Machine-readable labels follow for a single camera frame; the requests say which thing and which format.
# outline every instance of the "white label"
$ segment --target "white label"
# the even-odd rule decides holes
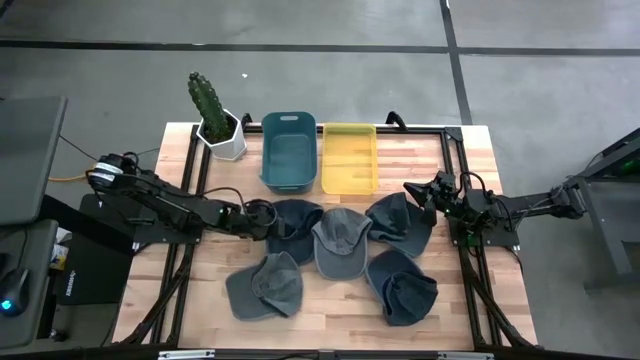
[[[99,177],[99,178],[103,178],[103,179],[105,179],[105,180],[107,180],[107,181],[109,181],[109,182],[112,182],[112,181],[113,181],[113,179],[115,179],[115,178],[116,178],[116,176],[115,176],[115,175],[109,175],[109,174],[97,173],[97,172],[95,172],[95,171],[94,171],[94,172],[92,172],[92,173],[90,173],[90,174],[89,174],[89,176],[96,176],[96,177]]]
[[[117,168],[117,167],[115,167],[113,165],[109,165],[109,164],[105,164],[105,163],[97,163],[96,164],[96,169],[103,169],[103,170],[110,171],[112,173],[122,174],[122,170],[120,170],[120,168]]]

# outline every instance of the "baseball cap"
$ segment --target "baseball cap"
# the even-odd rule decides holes
[[[302,274],[286,252],[269,254],[260,264],[229,275],[226,287],[238,320],[290,317],[302,306]]]
[[[365,214],[373,220],[372,240],[386,242],[411,257],[422,254],[427,246],[432,227],[420,221],[422,211],[407,201],[404,192],[385,196]]]
[[[365,273],[391,326],[409,326],[424,319],[438,296],[438,283],[397,250],[373,258]]]
[[[327,210],[311,229],[316,266],[329,280],[359,277],[367,265],[371,219],[347,208]]]
[[[313,260],[311,228],[322,218],[322,207],[299,199],[277,201],[273,206],[284,223],[285,235],[267,237],[267,253],[277,254],[285,251],[298,265]]]

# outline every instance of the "cap brim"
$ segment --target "cap brim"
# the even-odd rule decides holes
[[[422,217],[422,210],[420,210],[419,207],[408,202],[407,209],[409,210],[411,227],[409,231],[407,231],[405,238],[402,241],[383,241],[411,257],[417,257],[422,254],[425,247],[427,247],[427,242],[429,242],[433,228],[422,222],[420,219]]]
[[[422,276],[422,270],[402,252],[387,250],[371,259],[365,269],[367,281],[373,288],[378,300],[384,303],[382,287],[391,275],[398,272],[408,272]]]
[[[362,237],[348,255],[337,255],[327,250],[319,239],[313,241],[318,272],[329,280],[358,278],[367,266],[367,239]]]
[[[313,234],[311,232],[301,239],[267,238],[266,242],[269,254],[289,253],[298,265],[304,265],[313,260]]]
[[[263,304],[251,290],[251,278],[258,270],[258,266],[237,271],[229,275],[225,282],[227,293],[229,294],[231,312],[238,320],[256,321],[277,315],[272,309]]]

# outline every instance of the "teal plastic bin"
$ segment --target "teal plastic bin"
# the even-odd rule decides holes
[[[262,119],[262,182],[277,194],[303,194],[318,174],[316,120],[306,112]]]

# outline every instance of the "concrete floor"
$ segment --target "concrete floor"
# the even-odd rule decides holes
[[[634,0],[449,2],[459,46],[640,47]],[[18,0],[0,19],[0,36],[446,45],[437,0]],[[166,122],[196,121],[186,92],[192,70],[221,84],[225,107],[258,119],[299,109],[322,122],[380,123],[396,110],[409,123],[460,124],[448,55],[6,48],[0,54],[0,96],[69,97],[63,134],[93,155],[155,148]],[[548,190],[638,127],[639,60],[462,56],[473,123],[490,127],[505,194]],[[142,165],[155,160],[146,155]],[[89,164],[61,143],[52,175],[77,175]],[[81,184],[48,188],[74,206],[87,191]],[[638,290],[588,296],[582,289],[609,265],[589,220],[529,219],[519,234],[540,344],[640,357]],[[75,309],[105,316],[94,318],[94,331],[80,323],[68,345],[101,342],[113,308]]]

